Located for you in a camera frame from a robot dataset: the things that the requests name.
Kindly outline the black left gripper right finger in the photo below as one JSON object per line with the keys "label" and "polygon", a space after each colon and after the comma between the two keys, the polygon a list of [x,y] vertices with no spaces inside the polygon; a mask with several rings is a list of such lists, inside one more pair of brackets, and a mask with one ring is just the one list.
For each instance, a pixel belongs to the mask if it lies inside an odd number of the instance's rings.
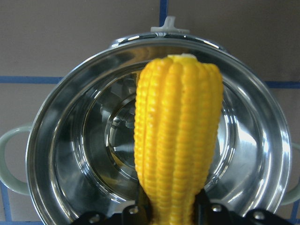
{"label": "black left gripper right finger", "polygon": [[205,190],[195,199],[197,225],[290,225],[287,220],[263,209],[253,209],[241,216],[224,205],[211,202]]}

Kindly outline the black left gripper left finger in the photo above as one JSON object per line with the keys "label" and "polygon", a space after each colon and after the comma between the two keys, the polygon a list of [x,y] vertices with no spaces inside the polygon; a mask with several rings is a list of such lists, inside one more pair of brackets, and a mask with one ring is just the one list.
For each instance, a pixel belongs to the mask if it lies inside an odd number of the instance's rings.
{"label": "black left gripper left finger", "polygon": [[75,225],[149,225],[152,220],[152,209],[149,198],[142,187],[138,188],[133,204],[126,206],[121,212],[106,216],[100,212],[83,213],[74,221]]}

